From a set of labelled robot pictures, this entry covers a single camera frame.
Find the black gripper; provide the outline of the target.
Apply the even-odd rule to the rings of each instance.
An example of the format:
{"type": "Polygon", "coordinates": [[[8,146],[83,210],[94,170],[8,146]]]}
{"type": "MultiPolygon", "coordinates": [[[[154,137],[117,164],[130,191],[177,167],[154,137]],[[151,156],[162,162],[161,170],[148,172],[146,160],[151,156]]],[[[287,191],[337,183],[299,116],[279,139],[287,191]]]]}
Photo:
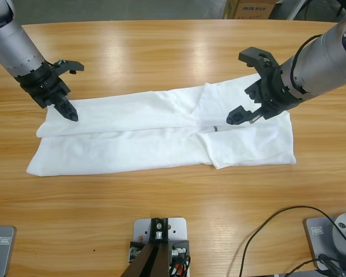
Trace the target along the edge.
{"type": "Polygon", "coordinates": [[[70,89],[59,77],[68,71],[66,63],[42,63],[41,66],[24,76],[17,76],[20,87],[41,107],[54,105],[57,112],[64,118],[77,122],[78,114],[68,101],[70,89]]]}
{"type": "Polygon", "coordinates": [[[284,84],[281,68],[258,68],[257,73],[260,79],[249,85],[245,93],[254,103],[260,104],[260,108],[251,112],[238,106],[229,112],[227,124],[240,125],[244,122],[253,123],[260,118],[269,119],[296,107],[309,97],[309,93],[302,87],[284,84]]]}

